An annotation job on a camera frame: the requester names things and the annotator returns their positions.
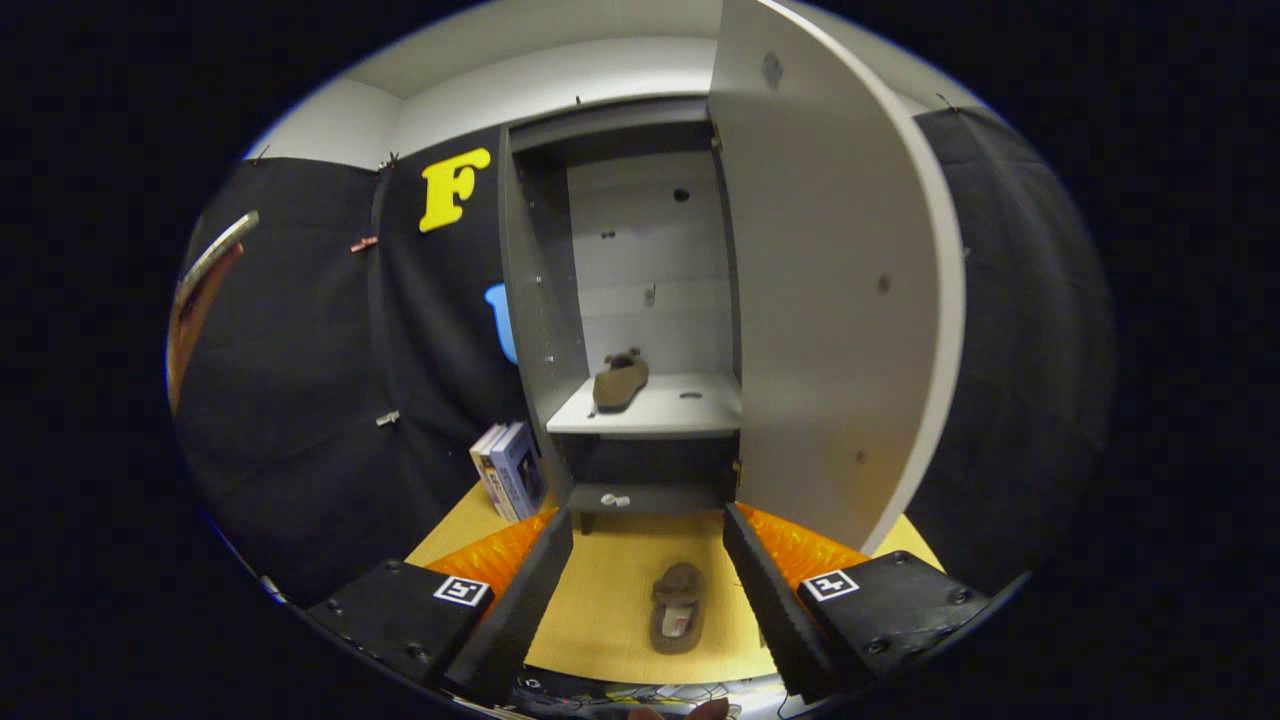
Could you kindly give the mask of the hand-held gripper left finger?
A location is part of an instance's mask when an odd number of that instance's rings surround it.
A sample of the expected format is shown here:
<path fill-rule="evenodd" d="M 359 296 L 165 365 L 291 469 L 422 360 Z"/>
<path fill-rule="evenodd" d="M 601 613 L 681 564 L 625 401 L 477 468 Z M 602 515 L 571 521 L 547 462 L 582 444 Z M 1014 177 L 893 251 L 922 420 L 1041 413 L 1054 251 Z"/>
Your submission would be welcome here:
<path fill-rule="evenodd" d="M 385 560 L 305 619 L 403 685 L 506 705 L 572 548 L 570 511 L 552 509 L 426 566 Z"/>

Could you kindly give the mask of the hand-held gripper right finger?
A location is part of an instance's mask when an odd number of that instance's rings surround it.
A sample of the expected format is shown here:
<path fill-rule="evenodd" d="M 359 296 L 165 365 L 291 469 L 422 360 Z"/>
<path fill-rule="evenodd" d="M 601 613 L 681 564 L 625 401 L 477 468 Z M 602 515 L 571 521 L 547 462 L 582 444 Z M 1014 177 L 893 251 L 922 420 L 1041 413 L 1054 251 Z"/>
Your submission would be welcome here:
<path fill-rule="evenodd" d="M 860 691 L 957 641 L 991 597 L 908 551 L 877 559 L 745 503 L 727 503 L 724 548 L 790 694 Z"/>

